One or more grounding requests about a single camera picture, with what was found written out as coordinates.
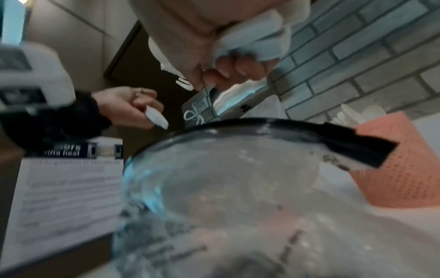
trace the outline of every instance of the white paper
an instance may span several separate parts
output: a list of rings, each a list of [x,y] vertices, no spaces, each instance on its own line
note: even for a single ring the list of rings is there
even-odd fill
[[[90,141],[97,144],[85,142],[64,152],[75,156],[80,148],[88,148],[92,158],[22,160],[3,244],[1,271],[115,230],[122,209],[120,184],[124,162],[115,158],[114,153],[116,149],[121,151],[122,140],[98,137]]]

